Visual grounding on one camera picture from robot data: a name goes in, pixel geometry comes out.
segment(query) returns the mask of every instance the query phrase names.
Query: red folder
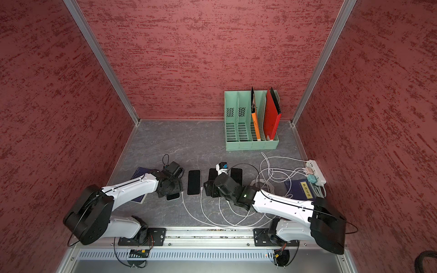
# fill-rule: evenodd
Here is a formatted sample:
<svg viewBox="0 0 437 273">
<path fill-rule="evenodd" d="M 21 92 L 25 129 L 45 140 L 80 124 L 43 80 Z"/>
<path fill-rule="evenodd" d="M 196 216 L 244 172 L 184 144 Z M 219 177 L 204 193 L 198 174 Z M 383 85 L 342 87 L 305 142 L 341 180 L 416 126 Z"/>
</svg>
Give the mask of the red folder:
<svg viewBox="0 0 437 273">
<path fill-rule="evenodd" d="M 267 92 L 266 99 L 266 111 L 263 124 L 264 135 L 266 136 L 266 140 L 273 140 L 282 114 L 273 88 L 270 88 L 270 92 Z"/>
</svg>

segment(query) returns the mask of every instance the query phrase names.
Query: file organizer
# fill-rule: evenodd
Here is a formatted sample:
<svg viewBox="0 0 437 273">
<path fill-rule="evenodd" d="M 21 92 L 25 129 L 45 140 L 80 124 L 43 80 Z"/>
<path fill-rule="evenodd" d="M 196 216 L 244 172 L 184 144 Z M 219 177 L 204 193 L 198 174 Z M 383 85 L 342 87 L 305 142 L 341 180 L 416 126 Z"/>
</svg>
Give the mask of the file organizer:
<svg viewBox="0 0 437 273">
<path fill-rule="evenodd" d="M 263 123 L 266 108 L 267 90 L 255 90 L 255 103 L 260 127 L 261 141 L 257 141 L 250 112 L 250 90 L 225 91 L 225 141 L 226 151 L 238 150 L 272 150 L 276 149 L 279 139 L 267 141 L 264 136 Z"/>
</svg>

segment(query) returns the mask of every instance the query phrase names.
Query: gray marble floor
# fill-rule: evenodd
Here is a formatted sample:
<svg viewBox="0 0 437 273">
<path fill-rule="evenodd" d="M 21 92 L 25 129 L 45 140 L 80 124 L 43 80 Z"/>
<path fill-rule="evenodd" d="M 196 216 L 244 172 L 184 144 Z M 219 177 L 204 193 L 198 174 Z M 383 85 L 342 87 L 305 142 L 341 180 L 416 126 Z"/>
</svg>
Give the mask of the gray marble floor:
<svg viewBox="0 0 437 273">
<path fill-rule="evenodd" d="M 208 180 L 209 168 L 214 168 L 219 162 L 227 162 L 230 166 L 237 163 L 250 163 L 260 167 L 263 159 L 261 152 L 267 156 L 287 156 L 300 158 L 292 136 L 291 123 L 282 121 L 278 127 L 280 139 L 276 150 L 263 151 L 231 151 L 225 150 L 224 128 L 221 121 L 142 121 L 126 158 L 121 163 L 118 172 L 111 179 L 112 184 L 129 180 L 137 167 L 162 169 L 162 156 L 170 155 L 170 162 L 175 161 L 185 168 L 182 177 L 184 190 L 187 188 L 187 174 L 189 170 L 200 169 L 202 184 Z M 289 159 L 271 159 L 272 165 L 284 169 L 295 169 L 302 163 Z M 243 168 L 243 184 L 249 184 L 256 178 L 256 171 L 250 167 Z M 276 194 L 285 194 L 282 183 L 275 184 Z M 206 215 L 217 224 L 226 224 L 219 212 L 219 199 L 207 197 L 202 193 L 202 203 Z M 200 206 L 200 195 L 187 196 L 184 191 L 185 204 L 190 213 L 197 219 L 207 222 Z M 226 201 L 222 198 L 221 208 L 226 219 L 235 224 L 242 217 L 231 212 Z M 245 215 L 247 212 L 233 206 L 234 211 Z M 156 193 L 147 195 L 143 204 L 128 202 L 114 211 L 120 216 L 137 215 L 150 226 L 205 226 L 194 220 L 186 212 L 182 198 L 167 201 L 165 197 L 158 198 Z M 248 217 L 240 225 L 249 225 L 258 221 L 262 214 L 257 213 Z"/>
</svg>

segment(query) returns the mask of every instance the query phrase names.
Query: vent grille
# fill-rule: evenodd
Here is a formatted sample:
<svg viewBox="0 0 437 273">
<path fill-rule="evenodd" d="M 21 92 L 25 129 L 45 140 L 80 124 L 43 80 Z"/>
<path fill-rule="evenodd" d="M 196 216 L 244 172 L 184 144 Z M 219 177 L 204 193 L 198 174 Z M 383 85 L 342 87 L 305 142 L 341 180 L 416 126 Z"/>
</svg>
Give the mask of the vent grille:
<svg viewBox="0 0 437 273">
<path fill-rule="evenodd" d="M 249 141 L 247 129 L 246 129 L 246 124 L 244 122 L 238 123 L 238 137 L 239 137 L 240 141 Z"/>
<path fill-rule="evenodd" d="M 226 117 L 234 117 L 234 108 L 226 108 Z"/>
<path fill-rule="evenodd" d="M 246 114 L 246 108 L 245 107 L 238 107 L 238 116 L 244 117 L 245 114 Z"/>
<path fill-rule="evenodd" d="M 237 141 L 235 125 L 232 122 L 226 123 L 226 141 Z"/>
<path fill-rule="evenodd" d="M 120 260 L 144 260 L 128 257 L 129 249 L 117 250 Z M 79 260 L 116 260 L 112 249 L 82 249 Z M 270 261 L 270 249 L 153 249 L 147 260 L 186 260 L 186 261 Z"/>
</svg>

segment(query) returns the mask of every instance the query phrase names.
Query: black cable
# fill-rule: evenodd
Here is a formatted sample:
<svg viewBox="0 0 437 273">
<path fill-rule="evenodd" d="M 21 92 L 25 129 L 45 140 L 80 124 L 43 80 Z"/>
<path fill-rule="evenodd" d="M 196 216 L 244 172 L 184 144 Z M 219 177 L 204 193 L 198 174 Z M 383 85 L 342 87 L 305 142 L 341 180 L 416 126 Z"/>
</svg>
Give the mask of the black cable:
<svg viewBox="0 0 437 273">
<path fill-rule="evenodd" d="M 423 251 L 422 253 L 420 253 L 417 256 L 417 258 L 414 260 L 414 271 L 416 273 L 425 273 L 425 271 L 423 270 L 423 259 L 426 257 L 437 259 L 437 252 L 427 250 L 427 251 Z"/>
<path fill-rule="evenodd" d="M 87 212 L 87 210 L 88 210 L 89 207 L 90 207 L 90 206 L 88 206 L 88 207 L 85 209 L 85 211 L 82 213 L 82 216 L 79 218 L 79 221 L 77 221 L 76 226 L 73 228 L 73 231 L 71 232 L 70 238 L 68 238 L 68 241 L 67 241 L 67 246 L 68 246 L 68 247 L 71 247 L 71 246 L 73 246 L 73 245 L 79 243 L 80 240 L 77 240 L 75 243 L 73 243 L 73 244 L 70 245 L 70 240 L 71 240 L 71 238 L 73 237 L 74 231 L 76 230 L 78 224 L 80 223 L 80 220 L 82 220 L 83 216 L 85 215 L 85 213 Z"/>
<path fill-rule="evenodd" d="M 345 234 L 354 234 L 354 233 L 357 233 L 357 232 L 358 232 L 358 228 L 357 228 L 356 225 L 354 225 L 354 224 L 352 224 L 352 223 L 349 223 L 348 221 L 346 221 L 346 223 L 347 223 L 347 224 L 350 224 L 351 226 L 353 226 L 353 227 L 356 228 L 357 230 L 354 231 L 354 232 L 347 232 L 347 233 L 345 233 Z"/>
<path fill-rule="evenodd" d="M 264 233 L 264 231 L 269 230 L 268 228 L 265 228 L 263 231 L 261 231 L 256 237 L 255 237 L 255 241 L 258 239 L 258 237 Z"/>
<path fill-rule="evenodd" d="M 259 183 L 259 181 L 260 181 L 260 172 L 258 171 L 258 169 L 254 165 L 248 164 L 248 163 L 238 163 L 238 164 L 232 166 L 231 168 L 229 168 L 229 176 L 231 176 L 232 168 L 235 167 L 235 166 L 238 166 L 238 165 L 249 165 L 249 166 L 252 166 L 253 168 L 255 168 L 255 170 L 257 170 L 257 173 L 258 173 L 258 183 Z"/>
<path fill-rule="evenodd" d="M 296 257 L 296 254 L 298 253 L 298 250 L 299 250 L 299 245 L 300 245 L 300 241 L 298 241 L 299 242 L 299 244 L 298 244 L 298 248 L 296 249 L 296 252 L 295 252 L 295 255 L 293 256 L 293 258 L 291 259 L 291 261 L 289 261 L 284 267 L 286 267 L 286 266 L 288 266 L 294 259 L 295 259 L 295 257 Z"/>
<path fill-rule="evenodd" d="M 118 260 L 122 265 L 124 265 L 124 266 L 129 266 L 130 268 L 134 267 L 133 265 L 131 266 L 131 265 L 129 265 L 129 264 L 125 264 L 124 262 L 120 261 L 120 259 L 118 258 L 118 256 L 117 256 L 117 252 L 115 251 L 115 237 L 114 237 L 114 244 L 113 244 L 113 247 L 114 247 L 114 255 L 115 255 L 115 257 L 117 258 L 117 260 Z M 137 267 L 138 267 L 138 268 L 144 268 L 144 267 L 147 265 L 147 260 L 144 260 L 144 262 L 145 262 L 144 266 L 137 266 Z"/>
<path fill-rule="evenodd" d="M 164 157 L 165 156 L 167 156 L 167 165 L 164 163 Z M 165 154 L 164 156 L 163 156 L 163 164 L 164 164 L 164 169 L 166 168 L 166 167 L 168 167 L 168 162 L 170 161 L 170 156 L 168 155 L 168 154 Z"/>
</svg>

